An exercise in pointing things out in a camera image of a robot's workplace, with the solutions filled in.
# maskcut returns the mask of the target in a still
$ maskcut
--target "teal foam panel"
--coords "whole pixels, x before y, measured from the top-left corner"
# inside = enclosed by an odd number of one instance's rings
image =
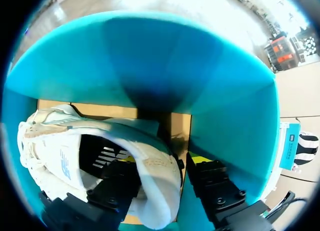
[[[111,12],[67,23],[21,57],[6,85],[36,99],[195,114],[273,82],[260,60],[226,40],[156,17]]]
[[[38,187],[19,163],[15,139],[35,99],[45,99],[192,114],[190,151],[225,162],[253,203],[275,159],[274,78],[255,56],[175,15],[105,12],[62,25],[27,50],[5,83],[6,95],[16,97],[16,113],[7,107],[4,117],[13,164],[29,181],[21,181],[24,194],[39,215]],[[213,226],[186,178],[177,224],[165,230],[197,227]],[[120,230],[146,228],[122,224]]]
[[[37,109],[37,100],[21,95],[8,89],[4,89],[2,96],[2,114],[5,160],[17,192],[21,200],[29,203],[29,211],[32,215],[41,217],[44,205],[39,199],[40,188],[36,185],[27,168],[20,163],[20,153],[17,145],[17,133],[19,123],[26,121]]]

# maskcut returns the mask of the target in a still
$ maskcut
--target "floor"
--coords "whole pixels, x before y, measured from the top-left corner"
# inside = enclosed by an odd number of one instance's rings
[[[21,55],[39,38],[76,18],[113,10],[147,10],[177,14],[209,27],[270,66],[264,52],[271,36],[266,25],[237,0],[64,0],[53,4],[29,27],[16,53]]]

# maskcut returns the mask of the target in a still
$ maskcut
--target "black and white striped fabric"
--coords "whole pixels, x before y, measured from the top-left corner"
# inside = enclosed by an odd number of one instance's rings
[[[300,131],[298,147],[294,157],[296,165],[304,165],[313,160],[319,147],[319,138],[310,132]]]

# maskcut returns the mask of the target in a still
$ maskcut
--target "blue sign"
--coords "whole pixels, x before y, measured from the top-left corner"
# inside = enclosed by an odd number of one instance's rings
[[[298,148],[300,124],[290,123],[289,128],[286,129],[284,149],[280,162],[280,168],[291,170]]]

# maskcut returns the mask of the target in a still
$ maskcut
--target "sneaker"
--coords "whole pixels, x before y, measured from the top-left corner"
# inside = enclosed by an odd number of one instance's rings
[[[102,168],[132,156],[142,187],[128,213],[155,230],[177,216],[181,175],[175,158],[156,136],[119,119],[83,118],[67,104],[39,109],[19,124],[17,143],[21,164],[51,200],[71,193],[87,202]]]

